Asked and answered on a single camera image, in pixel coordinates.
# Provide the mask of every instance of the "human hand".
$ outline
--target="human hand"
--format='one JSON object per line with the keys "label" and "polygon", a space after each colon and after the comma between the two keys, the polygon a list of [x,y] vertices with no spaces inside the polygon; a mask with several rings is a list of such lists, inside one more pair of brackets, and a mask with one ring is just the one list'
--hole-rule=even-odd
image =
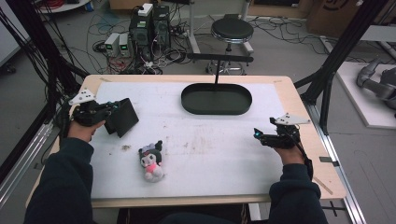
{"label": "human hand", "polygon": [[297,146],[292,148],[274,148],[274,150],[279,154],[280,159],[282,159],[283,165],[287,164],[304,164],[304,157],[300,149]]}
{"label": "human hand", "polygon": [[98,129],[105,123],[106,122],[103,120],[97,124],[92,125],[91,127],[85,127],[80,125],[78,122],[72,120],[70,122],[69,133],[67,137],[78,138],[82,141],[89,143],[92,139],[92,136],[95,134],[96,129]]}

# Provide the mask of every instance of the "round black stool seat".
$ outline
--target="round black stool seat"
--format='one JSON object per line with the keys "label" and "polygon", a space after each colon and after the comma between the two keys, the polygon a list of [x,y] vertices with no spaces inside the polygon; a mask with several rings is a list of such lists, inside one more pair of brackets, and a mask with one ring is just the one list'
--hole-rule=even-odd
{"label": "round black stool seat", "polygon": [[228,43],[242,44],[253,36],[253,27],[246,21],[223,18],[213,22],[212,35]]}

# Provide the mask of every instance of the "dark blue sleeve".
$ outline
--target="dark blue sleeve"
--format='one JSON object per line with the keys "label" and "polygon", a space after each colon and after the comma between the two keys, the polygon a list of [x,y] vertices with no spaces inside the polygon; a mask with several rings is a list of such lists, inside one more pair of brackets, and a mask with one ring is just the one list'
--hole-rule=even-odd
{"label": "dark blue sleeve", "polygon": [[283,166],[283,175],[271,186],[270,197],[268,223],[328,223],[319,202],[320,189],[303,164]]}
{"label": "dark blue sleeve", "polygon": [[24,223],[92,223],[92,153],[80,139],[63,140],[46,162]]}

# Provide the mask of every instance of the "stool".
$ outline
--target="stool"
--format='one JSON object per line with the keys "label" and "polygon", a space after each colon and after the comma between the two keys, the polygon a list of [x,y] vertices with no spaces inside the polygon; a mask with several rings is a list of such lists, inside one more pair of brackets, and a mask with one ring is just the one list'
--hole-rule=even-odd
{"label": "stool", "polygon": [[[253,36],[253,31],[253,27],[246,21],[237,18],[223,18],[213,22],[211,33],[216,39],[228,43],[225,54],[230,55],[231,44],[243,44],[248,42]],[[224,75],[245,75],[242,64],[236,64],[238,66],[234,67],[231,65],[231,62],[223,62],[220,65],[219,73]],[[217,65],[214,62],[210,62],[206,67],[206,72],[215,74],[213,73],[216,71],[216,69],[214,69],[215,67],[217,67]]]}

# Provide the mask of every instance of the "person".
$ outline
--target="person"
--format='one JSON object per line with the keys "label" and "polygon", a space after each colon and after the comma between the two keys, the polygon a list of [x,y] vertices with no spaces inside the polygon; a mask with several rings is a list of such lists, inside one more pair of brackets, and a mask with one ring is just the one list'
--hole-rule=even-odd
{"label": "person", "polygon": [[[60,150],[49,156],[25,213],[25,224],[81,223],[92,221],[90,166],[93,147],[89,144],[95,130],[105,122],[84,127],[70,124]],[[270,188],[271,208],[268,223],[327,223],[321,209],[320,189],[312,183],[303,156],[297,147],[275,148],[283,162],[280,181]],[[200,214],[173,214],[161,224],[232,222]]]}

